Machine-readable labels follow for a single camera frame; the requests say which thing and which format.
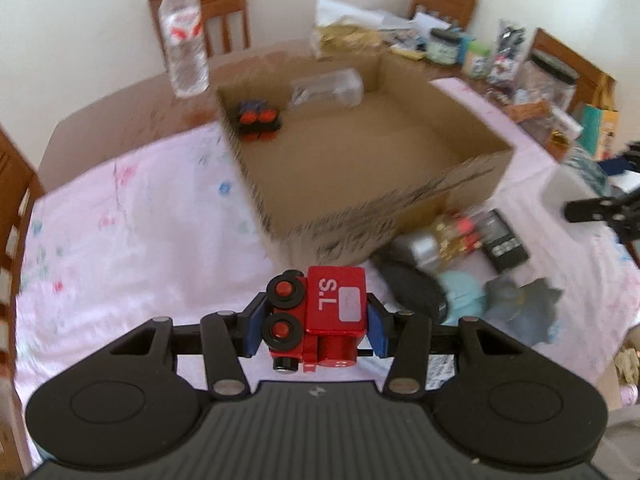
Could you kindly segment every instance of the metal bolt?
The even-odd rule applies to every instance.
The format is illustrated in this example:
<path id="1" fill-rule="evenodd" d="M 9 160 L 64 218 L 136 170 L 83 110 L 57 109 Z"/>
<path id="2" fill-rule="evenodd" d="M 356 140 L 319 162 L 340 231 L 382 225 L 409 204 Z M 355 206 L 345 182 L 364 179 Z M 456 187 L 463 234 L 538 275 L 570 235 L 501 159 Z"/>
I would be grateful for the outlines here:
<path id="1" fill-rule="evenodd" d="M 411 395 L 420 390 L 420 384 L 411 377 L 397 377 L 391 379 L 389 389 L 398 395 Z"/>
<path id="2" fill-rule="evenodd" d="M 220 379 L 213 385 L 213 391 L 225 397 L 232 397 L 244 392 L 244 383 L 237 379 Z"/>

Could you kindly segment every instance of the white wall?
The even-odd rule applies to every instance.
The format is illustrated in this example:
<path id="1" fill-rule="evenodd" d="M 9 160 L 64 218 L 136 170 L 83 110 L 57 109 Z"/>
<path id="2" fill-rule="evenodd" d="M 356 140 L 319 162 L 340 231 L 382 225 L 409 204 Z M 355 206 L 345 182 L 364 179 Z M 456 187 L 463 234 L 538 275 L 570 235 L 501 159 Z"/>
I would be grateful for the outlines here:
<path id="1" fill-rule="evenodd" d="M 147 0 L 0 0 L 0 123 L 34 163 L 64 117 L 162 72 Z M 406 12 L 410 0 L 344 0 Z M 306 37 L 315 0 L 248 0 L 254 45 Z"/>
<path id="2" fill-rule="evenodd" d="M 518 21 L 531 36 L 545 28 L 610 73 L 618 82 L 618 147 L 640 139 L 640 0 L 479 0 L 470 31 L 493 43 L 499 18 Z"/>

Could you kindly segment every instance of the water bottle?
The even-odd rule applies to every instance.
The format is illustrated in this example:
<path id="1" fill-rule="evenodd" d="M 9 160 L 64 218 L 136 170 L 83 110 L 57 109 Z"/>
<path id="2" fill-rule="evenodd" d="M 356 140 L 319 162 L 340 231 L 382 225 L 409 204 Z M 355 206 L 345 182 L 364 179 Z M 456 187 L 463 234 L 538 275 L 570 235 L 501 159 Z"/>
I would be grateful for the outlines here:
<path id="1" fill-rule="evenodd" d="M 209 86 L 209 65 L 200 0 L 162 0 L 158 18 L 176 97 L 201 94 Z"/>

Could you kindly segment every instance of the pink tablecloth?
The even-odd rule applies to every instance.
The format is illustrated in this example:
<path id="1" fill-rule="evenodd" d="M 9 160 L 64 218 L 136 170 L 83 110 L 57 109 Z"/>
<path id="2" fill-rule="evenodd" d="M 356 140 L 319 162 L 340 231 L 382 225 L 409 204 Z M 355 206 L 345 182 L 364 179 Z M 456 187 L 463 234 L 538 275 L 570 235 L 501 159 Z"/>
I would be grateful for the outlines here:
<path id="1" fill-rule="evenodd" d="M 577 244 L 554 223 L 540 190 L 555 163 L 535 142 L 459 80 L 434 84 L 515 147 L 490 205 L 530 249 L 517 280 L 548 276 L 565 290 L 555 339 L 536 349 L 595 381 L 638 312 L 640 272 L 607 228 Z M 462 267 L 482 281 L 493 276 L 481 254 Z M 18 393 L 26 401 L 43 381 L 150 317 L 187 324 L 241 310 L 273 275 L 217 124 L 107 162 L 34 208 L 18 297 Z M 375 273 L 368 279 L 384 298 Z M 243 366 L 253 386 L 276 378 L 264 346 Z M 367 358 L 304 379 L 380 382 L 387 367 Z M 178 371 L 204 387 L 200 358 L 181 359 Z"/>

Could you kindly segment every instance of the ribbed gray surface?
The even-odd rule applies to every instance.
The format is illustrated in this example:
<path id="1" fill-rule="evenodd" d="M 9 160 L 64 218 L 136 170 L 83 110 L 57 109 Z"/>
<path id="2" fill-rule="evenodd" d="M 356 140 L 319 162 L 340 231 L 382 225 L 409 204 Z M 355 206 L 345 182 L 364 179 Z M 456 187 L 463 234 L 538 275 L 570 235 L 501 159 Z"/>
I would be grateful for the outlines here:
<path id="1" fill-rule="evenodd" d="M 383 399 L 373 383 L 263 383 L 248 400 L 213 407 L 190 441 L 151 464 L 93 473 L 46 463 L 30 476 L 32 480 L 533 477 L 604 478 L 587 466 L 531 475 L 473 464 L 443 440 L 418 406 Z"/>

